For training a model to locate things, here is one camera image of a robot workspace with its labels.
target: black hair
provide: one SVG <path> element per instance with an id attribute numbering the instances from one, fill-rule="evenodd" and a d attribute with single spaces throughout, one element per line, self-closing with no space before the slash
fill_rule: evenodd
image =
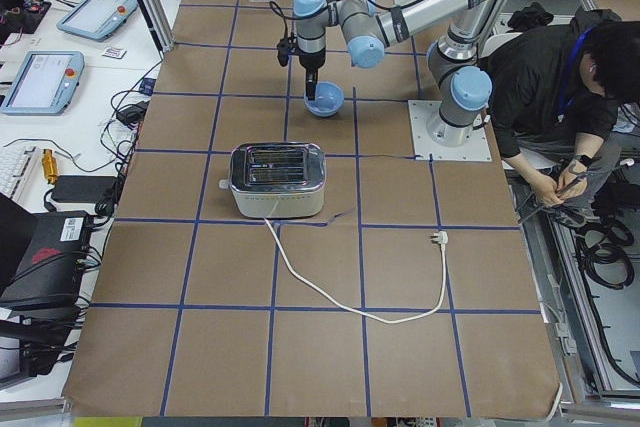
<path id="1" fill-rule="evenodd" d="M 604 22 L 589 32 L 584 50 L 596 64 L 593 80 L 608 98 L 640 100 L 640 22 Z"/>

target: wristwatch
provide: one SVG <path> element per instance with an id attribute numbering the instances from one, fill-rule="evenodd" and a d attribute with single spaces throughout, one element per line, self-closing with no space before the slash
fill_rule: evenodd
<path id="1" fill-rule="evenodd" d="M 574 155 L 573 159 L 571 160 L 577 160 L 578 162 L 580 162 L 582 165 L 584 165 L 585 167 L 589 167 L 591 164 L 593 164 L 593 159 L 591 157 L 589 157 L 588 155 Z"/>

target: white power cord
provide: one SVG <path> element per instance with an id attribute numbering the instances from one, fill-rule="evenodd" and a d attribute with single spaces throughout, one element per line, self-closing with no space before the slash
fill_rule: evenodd
<path id="1" fill-rule="evenodd" d="M 444 301 L 444 293 L 445 293 L 445 290 L 447 288 L 447 259 L 446 259 L 446 255 L 445 255 L 445 245 L 449 241 L 447 233 L 444 232 L 444 231 L 439 231 L 439 232 L 436 232 L 435 234 L 431 235 L 431 241 L 440 245 L 440 254 L 441 254 L 441 260 L 442 260 L 442 286 L 440 288 L 440 297 L 438 298 L 437 305 L 433 309 L 431 309 L 430 311 L 423 312 L 422 314 L 413 315 L 411 317 L 405 317 L 403 319 L 389 320 L 389 319 L 384 319 L 382 317 L 378 317 L 377 315 L 374 315 L 374 314 L 370 314 L 369 312 L 363 312 L 361 310 L 354 309 L 352 307 L 349 307 L 347 305 L 344 305 L 344 304 L 338 302 L 336 299 L 331 297 L 330 294 L 328 294 L 323 289 L 321 289 L 320 287 L 315 285 L 313 282 L 311 282 L 310 280 L 304 278 L 302 275 L 300 275 L 298 272 L 296 272 L 293 269 L 293 267 L 291 266 L 291 262 L 289 262 L 289 258 L 287 257 L 287 254 L 284 251 L 284 247 L 280 243 L 280 239 L 278 238 L 278 234 L 276 234 L 276 231 L 273 230 L 273 226 L 271 225 L 271 222 L 269 222 L 267 219 L 262 219 L 262 220 L 264 220 L 264 223 L 267 224 L 267 227 L 269 228 L 269 231 L 271 232 L 271 235 L 273 236 L 273 239 L 276 241 L 276 245 L 278 246 L 278 250 L 280 251 L 280 254 L 282 255 L 282 258 L 284 259 L 284 263 L 287 265 L 287 269 L 289 269 L 289 272 L 291 272 L 291 275 L 293 275 L 296 279 L 298 279 L 303 284 L 306 284 L 307 286 L 311 287 L 313 290 L 318 292 L 320 295 L 325 297 L 332 304 L 334 304 L 335 306 L 341 308 L 342 310 L 346 310 L 347 312 L 352 312 L 354 314 L 358 314 L 358 315 L 361 315 L 363 317 L 368 317 L 370 319 L 377 320 L 378 322 L 382 322 L 384 324 L 400 324 L 402 322 L 409 322 L 411 320 L 418 320 L 418 319 L 422 319 L 423 317 L 427 317 L 428 315 L 436 313 L 438 310 L 440 310 L 440 307 L 442 306 L 442 302 Z"/>

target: blue bowl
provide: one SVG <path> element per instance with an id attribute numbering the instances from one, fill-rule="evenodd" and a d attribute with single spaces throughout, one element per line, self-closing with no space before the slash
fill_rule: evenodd
<path id="1" fill-rule="evenodd" d="M 309 112 L 318 117 L 331 117 L 340 110 L 344 103 L 344 92 L 333 82 L 318 82 L 316 85 L 316 99 L 304 97 L 304 105 Z"/>

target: keyboard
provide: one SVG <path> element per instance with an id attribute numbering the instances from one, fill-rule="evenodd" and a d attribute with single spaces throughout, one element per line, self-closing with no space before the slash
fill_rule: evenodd
<path id="1" fill-rule="evenodd" d="M 0 147 L 0 193 L 19 203 L 29 178 L 42 164 L 42 149 L 34 145 Z"/>

